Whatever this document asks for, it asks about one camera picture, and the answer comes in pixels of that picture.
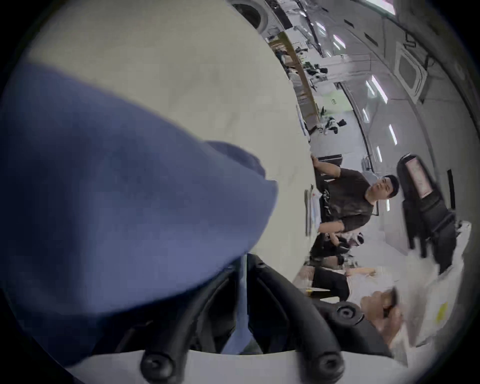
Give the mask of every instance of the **white cloth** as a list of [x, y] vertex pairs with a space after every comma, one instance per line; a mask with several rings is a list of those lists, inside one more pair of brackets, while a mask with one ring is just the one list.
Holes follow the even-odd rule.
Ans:
[[350, 296], [348, 301], [360, 306], [360, 301], [365, 296], [374, 292], [385, 292], [394, 286], [392, 276], [383, 268], [377, 267], [374, 276], [355, 274], [347, 277]]

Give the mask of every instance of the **ceiling light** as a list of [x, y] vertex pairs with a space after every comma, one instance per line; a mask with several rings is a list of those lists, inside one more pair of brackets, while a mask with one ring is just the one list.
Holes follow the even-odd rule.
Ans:
[[395, 8], [393, 7], [392, 4], [386, 2], [385, 0], [365, 0], [373, 5], [376, 5], [379, 8], [382, 8], [383, 10], [390, 12], [392, 15], [395, 14]]
[[333, 35], [333, 38], [336, 40], [338, 44], [340, 44], [343, 48], [346, 48], [345, 43], [338, 38], [337, 35]]
[[317, 21], [316, 23], [317, 23], [317, 25], [318, 25], [318, 27], [319, 27], [320, 29], [323, 29], [324, 31], [327, 31], [327, 30], [325, 29], [325, 27], [324, 27], [323, 25], [321, 25], [318, 21]]
[[382, 162], [382, 154], [380, 153], [380, 148], [377, 146], [378, 159]]
[[365, 110], [365, 108], [362, 108], [361, 111], [363, 112], [363, 120], [364, 120], [366, 123], [370, 122], [370, 119], [368, 118], [367, 111]]
[[366, 81], [366, 83], [367, 83], [367, 87], [368, 87], [368, 89], [370, 90], [370, 92], [372, 93], [372, 95], [375, 96], [375, 91], [373, 90], [373, 88], [372, 88], [372, 86], [370, 85], [370, 83], [368, 82], [368, 80]]
[[397, 145], [397, 141], [396, 141], [396, 136], [395, 136], [395, 132], [393, 132], [393, 128], [392, 128], [392, 124], [390, 124], [388, 126], [388, 128], [390, 128], [390, 133], [392, 134], [392, 139], [393, 139], [393, 142], [395, 143], [395, 145]]
[[378, 84], [378, 81], [377, 79], [375, 79], [375, 76], [372, 76], [372, 83], [373, 85], [375, 86], [375, 88], [377, 88], [378, 92], [380, 93], [380, 96], [382, 97], [382, 99], [384, 100], [385, 104], [387, 103], [388, 101], [388, 97], [387, 95], [385, 94], [384, 90], [382, 89], [382, 87], [380, 87], [380, 84]]

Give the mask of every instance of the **white table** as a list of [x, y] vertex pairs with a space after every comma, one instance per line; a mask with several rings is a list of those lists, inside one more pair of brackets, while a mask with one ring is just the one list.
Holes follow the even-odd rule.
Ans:
[[293, 280], [312, 245], [303, 199], [315, 181], [310, 147], [278, 59], [225, 0], [71, 2], [28, 57], [256, 155], [279, 193], [252, 251]]

